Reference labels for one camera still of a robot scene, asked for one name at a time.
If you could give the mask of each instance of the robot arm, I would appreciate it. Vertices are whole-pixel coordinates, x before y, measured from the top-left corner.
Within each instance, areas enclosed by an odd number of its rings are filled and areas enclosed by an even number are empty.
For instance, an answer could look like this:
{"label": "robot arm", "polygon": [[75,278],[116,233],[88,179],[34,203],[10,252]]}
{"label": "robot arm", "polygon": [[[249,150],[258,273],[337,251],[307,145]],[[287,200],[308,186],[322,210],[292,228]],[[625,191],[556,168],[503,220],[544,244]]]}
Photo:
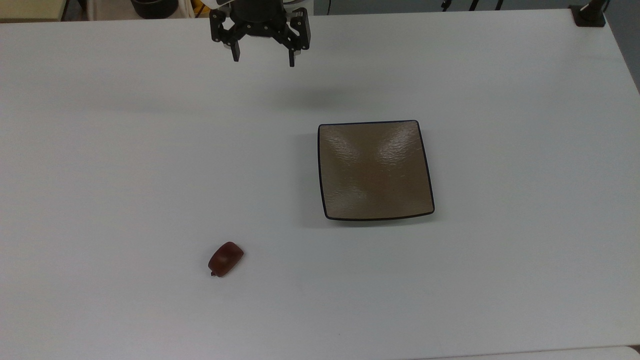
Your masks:
{"label": "robot arm", "polygon": [[[282,0],[206,0],[210,9],[211,40],[231,48],[234,61],[240,60],[238,41],[245,35],[273,38],[289,51],[289,66],[295,65],[295,57],[309,48],[307,9],[298,8],[286,12]],[[230,18],[234,25],[223,27]]]}

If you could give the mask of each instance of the dark red object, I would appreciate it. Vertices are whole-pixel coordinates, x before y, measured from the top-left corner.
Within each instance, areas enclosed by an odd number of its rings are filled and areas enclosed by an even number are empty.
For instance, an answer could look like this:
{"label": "dark red object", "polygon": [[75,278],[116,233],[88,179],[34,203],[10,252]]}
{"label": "dark red object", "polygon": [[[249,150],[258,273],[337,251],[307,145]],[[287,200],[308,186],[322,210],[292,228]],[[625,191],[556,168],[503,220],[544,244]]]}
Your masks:
{"label": "dark red object", "polygon": [[211,276],[223,277],[240,261],[244,251],[231,241],[222,245],[209,260]]}

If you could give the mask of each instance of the white table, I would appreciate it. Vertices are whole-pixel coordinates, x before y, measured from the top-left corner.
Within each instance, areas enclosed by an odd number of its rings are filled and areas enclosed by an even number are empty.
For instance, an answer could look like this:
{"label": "white table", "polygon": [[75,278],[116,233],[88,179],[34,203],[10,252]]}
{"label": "white table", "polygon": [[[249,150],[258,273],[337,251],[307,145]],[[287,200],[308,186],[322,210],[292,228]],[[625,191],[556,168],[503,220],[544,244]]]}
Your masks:
{"label": "white table", "polygon": [[[293,69],[261,38],[234,63],[205,19],[0,26],[0,358],[640,343],[640,96],[608,27],[310,22]],[[325,219],[317,126],[404,119],[435,213]],[[212,278],[229,240],[245,258]]]}

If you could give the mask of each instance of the square plate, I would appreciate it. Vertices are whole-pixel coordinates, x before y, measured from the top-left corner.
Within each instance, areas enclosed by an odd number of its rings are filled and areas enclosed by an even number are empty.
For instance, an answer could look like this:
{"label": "square plate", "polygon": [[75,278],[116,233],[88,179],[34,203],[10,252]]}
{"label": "square plate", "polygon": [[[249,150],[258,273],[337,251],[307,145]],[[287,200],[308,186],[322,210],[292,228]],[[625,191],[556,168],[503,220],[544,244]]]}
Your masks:
{"label": "square plate", "polygon": [[318,167],[329,219],[390,220],[433,213],[427,157],[415,120],[320,125]]}

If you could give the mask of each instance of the black pot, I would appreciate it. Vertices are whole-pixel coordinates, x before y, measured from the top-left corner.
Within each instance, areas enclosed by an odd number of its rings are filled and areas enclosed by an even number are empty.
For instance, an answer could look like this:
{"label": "black pot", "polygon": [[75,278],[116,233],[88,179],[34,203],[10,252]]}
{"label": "black pot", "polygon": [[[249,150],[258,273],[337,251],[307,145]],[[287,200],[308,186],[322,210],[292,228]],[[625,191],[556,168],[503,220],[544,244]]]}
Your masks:
{"label": "black pot", "polygon": [[143,19],[165,19],[178,8],[178,0],[131,0],[131,4]]}

